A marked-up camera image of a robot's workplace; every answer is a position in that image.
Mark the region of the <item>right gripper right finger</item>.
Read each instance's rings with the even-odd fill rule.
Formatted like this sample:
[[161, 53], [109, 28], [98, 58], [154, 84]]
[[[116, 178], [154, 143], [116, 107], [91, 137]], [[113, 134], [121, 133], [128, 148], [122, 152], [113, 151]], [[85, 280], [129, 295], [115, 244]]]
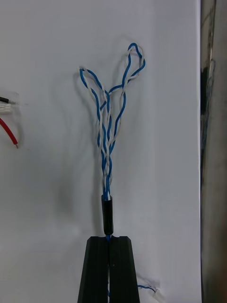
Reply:
[[139, 303], [134, 257], [129, 237], [111, 237], [109, 266], [110, 302]]

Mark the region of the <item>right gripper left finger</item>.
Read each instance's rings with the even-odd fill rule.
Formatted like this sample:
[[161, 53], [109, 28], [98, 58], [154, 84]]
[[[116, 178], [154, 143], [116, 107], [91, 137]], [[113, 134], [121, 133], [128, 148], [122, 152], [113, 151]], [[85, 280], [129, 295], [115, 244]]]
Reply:
[[108, 302], [108, 244], [105, 237], [87, 240], [78, 302]]

